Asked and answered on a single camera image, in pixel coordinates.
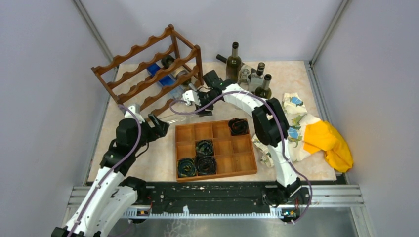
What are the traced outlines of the clear glass bottle front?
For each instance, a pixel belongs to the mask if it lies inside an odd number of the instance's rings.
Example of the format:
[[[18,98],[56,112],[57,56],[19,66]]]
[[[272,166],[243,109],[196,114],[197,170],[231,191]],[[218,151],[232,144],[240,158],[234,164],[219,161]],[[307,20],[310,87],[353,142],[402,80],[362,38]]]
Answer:
[[[194,118],[197,118],[197,117],[198,117],[197,114],[192,114],[192,115],[172,114],[172,115],[162,117],[160,118],[160,120],[168,124],[188,124]]]

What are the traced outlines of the blue square glass bottle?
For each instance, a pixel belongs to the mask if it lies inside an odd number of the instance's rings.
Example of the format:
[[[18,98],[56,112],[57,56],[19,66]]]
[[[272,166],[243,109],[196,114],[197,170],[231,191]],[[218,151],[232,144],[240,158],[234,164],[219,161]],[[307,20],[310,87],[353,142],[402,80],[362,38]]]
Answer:
[[[147,72],[149,76],[153,77],[160,69],[161,67],[157,63],[154,63],[147,68]],[[171,76],[165,76],[164,78],[160,79],[158,82],[160,87],[173,85],[174,83],[175,81]],[[173,99],[181,99],[182,94],[183,94],[183,89],[180,86],[177,86],[174,89],[172,89],[169,93]]]

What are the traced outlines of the dark wine bottle beige label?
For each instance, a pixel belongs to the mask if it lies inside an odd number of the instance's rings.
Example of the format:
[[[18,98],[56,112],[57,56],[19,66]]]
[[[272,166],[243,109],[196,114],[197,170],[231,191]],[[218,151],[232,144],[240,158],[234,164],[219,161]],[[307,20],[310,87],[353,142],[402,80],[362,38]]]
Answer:
[[[173,63],[175,59],[171,55],[165,56],[163,59],[161,59],[161,64],[164,69],[169,68]],[[189,74],[189,71],[184,69],[183,67],[179,67],[175,69],[173,72],[171,72],[171,76],[174,78],[174,81],[178,81],[183,75]],[[181,83],[179,86],[176,87],[176,89],[182,89],[185,90],[193,90],[197,91],[197,88],[194,85],[194,80],[189,78],[185,82]]]

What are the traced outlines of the wooden compartment tray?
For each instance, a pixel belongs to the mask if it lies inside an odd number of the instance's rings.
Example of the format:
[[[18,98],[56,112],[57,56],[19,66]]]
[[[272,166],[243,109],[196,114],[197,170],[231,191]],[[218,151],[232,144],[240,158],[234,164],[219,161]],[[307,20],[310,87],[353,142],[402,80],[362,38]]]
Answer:
[[[177,182],[201,181],[216,178],[253,175],[257,173],[256,158],[250,134],[232,136],[227,120],[175,126],[175,176]],[[217,173],[178,178],[177,161],[193,158],[196,142],[212,140]]]

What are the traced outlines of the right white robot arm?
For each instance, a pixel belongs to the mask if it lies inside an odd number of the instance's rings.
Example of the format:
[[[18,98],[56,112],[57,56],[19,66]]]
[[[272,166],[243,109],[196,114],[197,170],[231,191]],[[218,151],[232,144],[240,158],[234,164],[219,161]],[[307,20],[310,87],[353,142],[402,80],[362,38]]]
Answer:
[[[292,203],[301,189],[301,180],[290,158],[288,149],[289,123],[276,98],[263,99],[242,89],[230,79],[222,80],[211,70],[203,76],[208,92],[194,92],[191,101],[206,109],[217,101],[230,103],[252,117],[255,134],[271,155],[280,185],[278,197]]]

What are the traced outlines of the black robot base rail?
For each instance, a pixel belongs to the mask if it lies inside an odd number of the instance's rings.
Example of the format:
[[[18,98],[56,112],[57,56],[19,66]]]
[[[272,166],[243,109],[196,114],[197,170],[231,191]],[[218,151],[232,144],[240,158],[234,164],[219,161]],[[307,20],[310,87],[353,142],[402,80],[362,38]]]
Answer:
[[[297,220],[305,208],[363,207],[357,185],[303,185],[292,197],[274,182],[149,182],[145,196],[117,219],[279,219]]]

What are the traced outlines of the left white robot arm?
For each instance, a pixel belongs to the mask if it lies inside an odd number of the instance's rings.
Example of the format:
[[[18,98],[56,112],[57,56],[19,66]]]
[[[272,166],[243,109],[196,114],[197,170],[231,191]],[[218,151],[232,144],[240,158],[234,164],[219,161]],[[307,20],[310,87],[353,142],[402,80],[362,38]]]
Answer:
[[[148,118],[153,127],[132,112],[119,122],[87,195],[64,227],[52,231],[53,237],[106,237],[131,205],[147,201],[146,182],[127,173],[139,157],[136,152],[165,137],[169,128],[154,114]]]

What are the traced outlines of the dark wine bottle grey label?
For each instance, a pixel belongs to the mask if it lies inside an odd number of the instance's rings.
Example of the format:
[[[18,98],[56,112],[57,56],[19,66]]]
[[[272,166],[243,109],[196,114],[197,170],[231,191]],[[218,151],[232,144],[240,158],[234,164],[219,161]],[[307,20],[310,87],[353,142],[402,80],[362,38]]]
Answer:
[[[232,53],[226,61],[226,78],[238,82],[242,60],[238,55],[239,43],[232,43]]]

